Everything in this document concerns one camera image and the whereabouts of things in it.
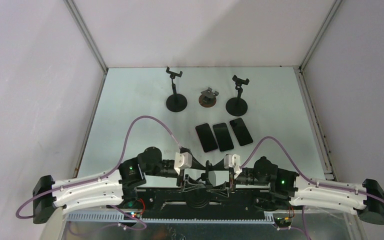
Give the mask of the black phone pink case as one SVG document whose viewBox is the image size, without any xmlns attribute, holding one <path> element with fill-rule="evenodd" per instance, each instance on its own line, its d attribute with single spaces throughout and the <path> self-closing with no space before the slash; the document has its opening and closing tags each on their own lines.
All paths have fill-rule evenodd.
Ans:
<svg viewBox="0 0 384 240">
<path fill-rule="evenodd" d="M 202 150 L 209 153 L 217 150 L 218 144 L 208 123 L 200 124 L 195 127 L 198 139 L 200 141 Z"/>
</svg>

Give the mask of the small teal phone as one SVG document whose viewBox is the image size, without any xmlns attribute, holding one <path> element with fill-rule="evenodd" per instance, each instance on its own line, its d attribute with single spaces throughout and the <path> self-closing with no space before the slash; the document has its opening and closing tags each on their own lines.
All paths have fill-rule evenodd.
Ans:
<svg viewBox="0 0 384 240">
<path fill-rule="evenodd" d="M 220 152 L 226 152 L 234 149 L 234 144 L 226 123 L 217 123 L 212 126 L 215 139 Z"/>
</svg>

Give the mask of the black smartphone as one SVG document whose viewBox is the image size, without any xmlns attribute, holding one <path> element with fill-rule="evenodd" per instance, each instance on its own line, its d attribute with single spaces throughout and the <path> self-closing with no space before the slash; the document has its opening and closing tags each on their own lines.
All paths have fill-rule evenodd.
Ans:
<svg viewBox="0 0 384 240">
<path fill-rule="evenodd" d="M 229 125 L 238 141 L 238 144 L 246 146 L 254 142 L 244 120 L 242 118 L 236 118 L 229 121 Z"/>
</svg>

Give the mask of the black round-base phone stand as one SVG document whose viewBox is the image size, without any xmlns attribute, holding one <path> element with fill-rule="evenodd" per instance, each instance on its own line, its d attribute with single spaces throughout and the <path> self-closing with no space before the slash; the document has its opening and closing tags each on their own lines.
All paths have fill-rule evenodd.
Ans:
<svg viewBox="0 0 384 240">
<path fill-rule="evenodd" d="M 242 98 L 243 87 L 242 85 L 248 85 L 250 80 L 248 78 L 241 79 L 234 75 L 232 80 L 235 82 L 235 89 L 237 90 L 237 96 L 230 98 L 225 105 L 226 111 L 235 117 L 243 116 L 248 111 L 248 104 Z"/>
</svg>

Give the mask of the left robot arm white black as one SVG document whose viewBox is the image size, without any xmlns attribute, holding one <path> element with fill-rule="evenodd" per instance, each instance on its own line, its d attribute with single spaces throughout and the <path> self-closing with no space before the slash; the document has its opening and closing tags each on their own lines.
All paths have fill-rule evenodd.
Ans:
<svg viewBox="0 0 384 240">
<path fill-rule="evenodd" d="M 136 157 L 123 161 L 110 175 L 103 172 L 65 180 L 45 175 L 32 191 L 33 223 L 45 224 L 59 207 L 64 214 L 104 205 L 122 204 L 133 208 L 138 194 L 132 190 L 145 185 L 147 176 L 177 178 L 184 169 L 204 168 L 187 148 L 181 148 L 175 159 L 163 159 L 158 148 L 148 147 Z"/>
</svg>

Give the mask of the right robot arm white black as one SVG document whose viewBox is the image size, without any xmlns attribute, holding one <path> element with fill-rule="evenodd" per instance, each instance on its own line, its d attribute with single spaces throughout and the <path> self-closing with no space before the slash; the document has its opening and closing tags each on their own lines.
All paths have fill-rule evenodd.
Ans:
<svg viewBox="0 0 384 240">
<path fill-rule="evenodd" d="M 273 164 L 265 156 L 253 167 L 241 167 L 238 155 L 228 154 L 216 165 L 206 163 L 210 173 L 227 171 L 228 180 L 212 190 L 230 200 L 237 192 L 246 205 L 262 211 L 291 210 L 314 206 L 342 211 L 366 223 L 384 225 L 384 191 L 374 179 L 361 184 L 307 177 Z"/>
</svg>

